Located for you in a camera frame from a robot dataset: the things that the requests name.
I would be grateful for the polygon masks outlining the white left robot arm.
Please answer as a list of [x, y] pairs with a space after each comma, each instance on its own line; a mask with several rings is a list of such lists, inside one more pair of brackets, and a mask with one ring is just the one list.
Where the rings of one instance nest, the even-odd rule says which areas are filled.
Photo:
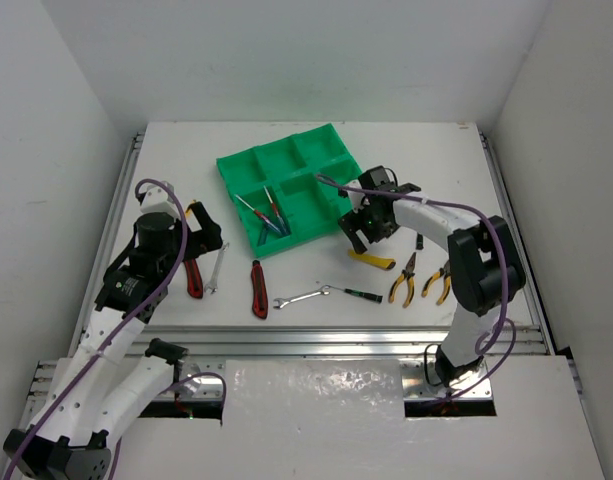
[[4, 474], [30, 479], [110, 479], [123, 433], [159, 394], [182, 386], [185, 348], [154, 339], [131, 374], [111, 387], [117, 367], [168, 293], [178, 268], [191, 292], [202, 293], [196, 258], [223, 244], [204, 205], [188, 210], [190, 229], [174, 200], [140, 203], [126, 246], [108, 266], [86, 331], [51, 397], [24, 429], [9, 432]]

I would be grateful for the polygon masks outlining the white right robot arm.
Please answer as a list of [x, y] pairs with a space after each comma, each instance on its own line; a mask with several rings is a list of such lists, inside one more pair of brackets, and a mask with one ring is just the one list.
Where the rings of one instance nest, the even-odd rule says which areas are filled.
[[526, 273], [504, 218], [476, 208], [434, 200], [414, 184], [398, 184], [378, 166], [338, 186], [351, 210], [338, 224], [358, 254], [366, 246], [410, 229], [448, 255], [450, 288], [457, 301], [449, 332], [435, 353], [443, 386], [479, 366], [497, 342], [507, 308]]

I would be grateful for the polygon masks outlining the blue screwdriver red collar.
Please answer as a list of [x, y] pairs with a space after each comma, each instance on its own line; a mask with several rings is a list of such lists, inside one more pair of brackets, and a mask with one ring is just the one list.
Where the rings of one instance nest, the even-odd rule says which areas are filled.
[[235, 197], [243, 204], [245, 205], [247, 208], [249, 208], [254, 214], [255, 216], [260, 219], [271, 231], [273, 231], [274, 233], [276, 233], [277, 235], [279, 235], [280, 237], [283, 236], [283, 231], [277, 226], [275, 225], [264, 213], [262, 213], [261, 211], [259, 211], [258, 209], [254, 208], [252, 205], [250, 205], [247, 201], [245, 201], [240, 195], [235, 195]]

